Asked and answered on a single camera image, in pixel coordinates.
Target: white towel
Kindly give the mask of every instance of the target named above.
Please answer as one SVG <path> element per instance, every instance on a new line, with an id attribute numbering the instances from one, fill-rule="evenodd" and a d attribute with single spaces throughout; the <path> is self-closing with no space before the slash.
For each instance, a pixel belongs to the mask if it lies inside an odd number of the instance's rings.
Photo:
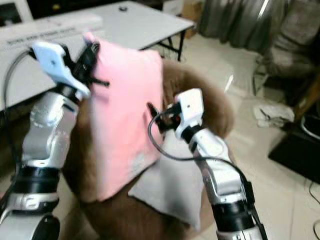
<path id="1" fill-rule="evenodd" d="M 178 140 L 173 131 L 166 133 L 162 147 L 174 156 L 192 157 L 188 145 Z M 199 231 L 203 187 L 202 174 L 194 161 L 176 161 L 162 155 L 143 173 L 128 195 Z"/>
<path id="2" fill-rule="evenodd" d="M 256 105 L 253 108 L 253 113 L 260 128 L 281 128 L 285 123 L 292 123 L 295 120 L 293 110 L 281 104 Z"/>

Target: small object on table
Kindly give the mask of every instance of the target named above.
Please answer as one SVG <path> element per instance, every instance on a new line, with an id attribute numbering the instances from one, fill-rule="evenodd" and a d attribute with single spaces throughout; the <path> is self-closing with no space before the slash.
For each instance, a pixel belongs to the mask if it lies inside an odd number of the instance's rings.
<path id="1" fill-rule="evenodd" d="M 119 10 L 120 10 L 121 12 L 126 12 L 126 11 L 128 10 L 128 7 L 126 7 L 126 6 L 120 6 L 120 7 L 119 7 Z"/>

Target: pink towel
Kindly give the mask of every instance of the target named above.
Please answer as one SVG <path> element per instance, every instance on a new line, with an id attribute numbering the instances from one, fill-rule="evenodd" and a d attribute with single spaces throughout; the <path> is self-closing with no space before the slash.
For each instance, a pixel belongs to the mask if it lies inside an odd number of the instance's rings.
<path id="1" fill-rule="evenodd" d="M 110 82 L 109 88 L 95 84 L 91 97 L 97 199 L 103 201 L 159 158 L 148 138 L 147 102 L 162 108 L 163 63 L 153 50 L 125 49 L 90 33 L 86 38 L 100 43 L 94 77 Z M 152 134 L 161 144 L 156 126 Z"/>

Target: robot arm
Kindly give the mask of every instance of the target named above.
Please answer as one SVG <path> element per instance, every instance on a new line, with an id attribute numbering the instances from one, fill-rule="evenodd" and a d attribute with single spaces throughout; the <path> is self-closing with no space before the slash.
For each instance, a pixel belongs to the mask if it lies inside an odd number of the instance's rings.
<path id="1" fill-rule="evenodd" d="M 251 183 L 233 166 L 226 143 L 201 126 L 204 113 L 201 90 L 185 91 L 176 96 L 175 102 L 167 110 L 173 121 L 169 126 L 156 120 L 163 113 L 157 114 L 151 105 L 149 108 L 154 121 L 162 127 L 160 130 L 174 129 L 176 137 L 189 145 L 194 158 L 180 160 L 195 160 L 202 173 L 217 225 L 218 239 L 267 240 L 266 231 L 254 206 Z"/>
<path id="2" fill-rule="evenodd" d="M 74 63 L 66 47 L 43 41 L 33 44 L 31 56 L 57 87 L 31 110 L 21 168 L 0 212 L 1 240 L 58 239 L 60 223 L 52 211 L 59 202 L 60 169 L 69 150 L 79 103 L 90 96 L 86 84 L 108 85 L 90 77 L 98 50 L 99 44 L 91 43 Z"/>

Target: black cable on floor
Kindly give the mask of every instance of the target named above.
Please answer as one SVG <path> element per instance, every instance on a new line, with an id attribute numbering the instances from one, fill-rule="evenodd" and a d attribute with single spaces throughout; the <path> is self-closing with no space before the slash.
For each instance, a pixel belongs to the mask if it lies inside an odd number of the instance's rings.
<path id="1" fill-rule="evenodd" d="M 314 182 L 311 182 L 311 184 L 309 186 L 309 193 L 310 193 L 311 197 L 320 205 L 320 200 L 317 199 L 316 196 L 311 191 L 311 188 L 312 188 L 313 185 L 314 185 Z M 313 223 L 313 227 L 312 228 L 313 228 L 313 233 L 314 233 L 316 239 L 320 240 L 320 236 L 318 235 L 318 233 L 316 231 L 316 227 L 317 227 L 318 224 L 320 224 L 320 219 Z"/>

